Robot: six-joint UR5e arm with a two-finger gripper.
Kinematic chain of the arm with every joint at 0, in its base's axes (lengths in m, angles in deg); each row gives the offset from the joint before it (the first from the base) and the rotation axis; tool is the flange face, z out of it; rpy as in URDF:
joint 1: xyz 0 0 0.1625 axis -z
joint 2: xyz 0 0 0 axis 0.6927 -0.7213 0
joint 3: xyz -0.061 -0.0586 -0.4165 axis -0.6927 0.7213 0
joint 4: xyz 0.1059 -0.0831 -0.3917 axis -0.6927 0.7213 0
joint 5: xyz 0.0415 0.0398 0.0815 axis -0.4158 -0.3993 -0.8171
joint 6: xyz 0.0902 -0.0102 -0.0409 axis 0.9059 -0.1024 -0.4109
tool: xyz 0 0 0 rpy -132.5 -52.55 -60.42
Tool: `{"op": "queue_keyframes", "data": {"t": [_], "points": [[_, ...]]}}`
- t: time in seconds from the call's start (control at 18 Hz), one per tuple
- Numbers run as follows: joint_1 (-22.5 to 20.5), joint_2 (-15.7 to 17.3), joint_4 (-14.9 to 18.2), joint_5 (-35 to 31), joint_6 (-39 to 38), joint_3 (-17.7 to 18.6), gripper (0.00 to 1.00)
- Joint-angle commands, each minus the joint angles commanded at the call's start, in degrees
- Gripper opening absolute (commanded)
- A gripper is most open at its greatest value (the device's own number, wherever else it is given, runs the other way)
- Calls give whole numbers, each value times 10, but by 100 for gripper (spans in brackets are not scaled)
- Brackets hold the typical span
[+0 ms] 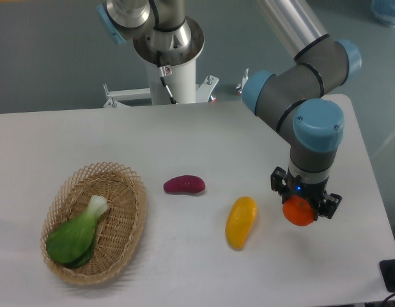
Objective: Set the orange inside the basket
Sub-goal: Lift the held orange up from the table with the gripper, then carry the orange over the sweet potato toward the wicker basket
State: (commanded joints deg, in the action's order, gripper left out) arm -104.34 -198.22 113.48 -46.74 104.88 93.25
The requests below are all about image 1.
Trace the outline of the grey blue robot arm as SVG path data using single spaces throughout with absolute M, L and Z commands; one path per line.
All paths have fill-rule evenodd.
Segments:
M 331 39 L 305 1 L 258 6 L 295 65 L 280 75 L 260 71 L 245 77 L 242 100 L 290 145 L 288 167 L 276 168 L 270 185 L 282 199 L 285 218 L 306 226 L 331 218 L 342 200 L 326 185 L 345 116 L 325 95 L 358 74 L 361 56 L 353 43 Z M 185 14 L 183 1 L 103 1 L 97 12 L 111 38 L 132 42 L 145 61 L 153 104 L 209 99 L 196 84 L 203 30 Z

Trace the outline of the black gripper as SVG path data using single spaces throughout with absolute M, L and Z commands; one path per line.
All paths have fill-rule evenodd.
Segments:
M 303 198 L 310 205 L 314 205 L 315 221 L 319 217 L 332 219 L 342 197 L 338 194 L 326 193 L 328 179 L 317 183 L 308 183 L 300 175 L 294 176 L 290 170 L 286 172 L 277 166 L 270 176 L 270 187 L 271 190 L 282 196 L 282 203 L 295 195 Z

